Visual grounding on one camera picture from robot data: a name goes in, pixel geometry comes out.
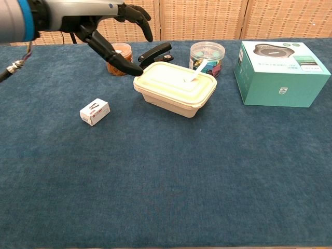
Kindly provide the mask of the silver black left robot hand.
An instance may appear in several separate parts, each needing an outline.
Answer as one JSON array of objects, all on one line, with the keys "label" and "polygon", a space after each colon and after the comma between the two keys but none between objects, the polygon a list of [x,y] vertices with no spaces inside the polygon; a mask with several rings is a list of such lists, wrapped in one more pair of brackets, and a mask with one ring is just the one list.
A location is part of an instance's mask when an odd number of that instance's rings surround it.
[{"label": "silver black left robot hand", "polygon": [[149,26],[151,17],[141,6],[124,1],[28,1],[34,21],[34,36],[41,31],[60,31],[75,34],[101,58],[116,69],[140,76],[143,69],[127,61],[98,31],[101,20],[113,18],[118,22],[137,24],[147,41],[153,41]]}]

